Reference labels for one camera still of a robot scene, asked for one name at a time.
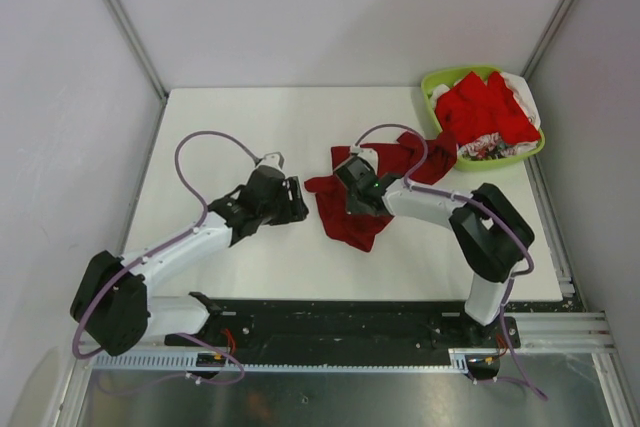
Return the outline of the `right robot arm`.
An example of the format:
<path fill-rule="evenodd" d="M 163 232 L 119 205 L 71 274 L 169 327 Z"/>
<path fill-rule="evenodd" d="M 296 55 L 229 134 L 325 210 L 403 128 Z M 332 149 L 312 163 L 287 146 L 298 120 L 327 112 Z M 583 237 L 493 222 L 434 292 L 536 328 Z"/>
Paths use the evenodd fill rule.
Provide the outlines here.
<path fill-rule="evenodd" d="M 494 320 L 504 311 L 514 279 L 535 268 L 529 253 L 535 234 L 503 192 L 490 183 L 463 194 L 399 174 L 379 177 L 355 154 L 334 175 L 346 189 L 349 214 L 413 218 L 453 232 L 473 271 L 462 338 L 473 348 L 493 341 L 498 332 Z"/>

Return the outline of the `dark red t-shirt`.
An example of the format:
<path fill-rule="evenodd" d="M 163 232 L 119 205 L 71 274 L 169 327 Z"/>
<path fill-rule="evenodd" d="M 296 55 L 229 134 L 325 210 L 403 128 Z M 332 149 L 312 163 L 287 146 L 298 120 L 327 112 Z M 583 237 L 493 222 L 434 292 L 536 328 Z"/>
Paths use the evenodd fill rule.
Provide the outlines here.
<path fill-rule="evenodd" d="M 422 143 L 419 138 L 403 132 L 393 143 L 366 143 L 378 155 L 378 174 L 404 175 L 421 159 L 423 149 L 428 155 L 423 164 L 410 175 L 417 183 L 433 185 L 442 179 L 457 162 L 457 144 L 453 134 L 440 133 Z M 315 196 L 318 213 L 326 235 L 363 252 L 373 248 L 375 237 L 391 223 L 390 216 L 351 215 L 346 210 L 346 190 L 335 175 L 314 177 L 304 182 L 307 192 Z"/>

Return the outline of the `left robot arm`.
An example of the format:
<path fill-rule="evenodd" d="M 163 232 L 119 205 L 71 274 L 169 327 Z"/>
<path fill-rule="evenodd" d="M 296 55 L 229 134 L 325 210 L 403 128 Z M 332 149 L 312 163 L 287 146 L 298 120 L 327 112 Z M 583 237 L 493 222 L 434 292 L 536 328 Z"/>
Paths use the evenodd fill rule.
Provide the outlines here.
<path fill-rule="evenodd" d="M 71 316 L 111 356 L 126 353 L 141 340 L 177 334 L 210 346 L 221 334 L 214 301 L 200 292 L 161 297 L 156 290 L 260 227 L 301 222 L 308 213 L 297 177 L 258 166 L 247 183 L 207 205 L 203 217 L 175 238 L 120 257 L 108 251 L 96 254 L 74 297 Z"/>

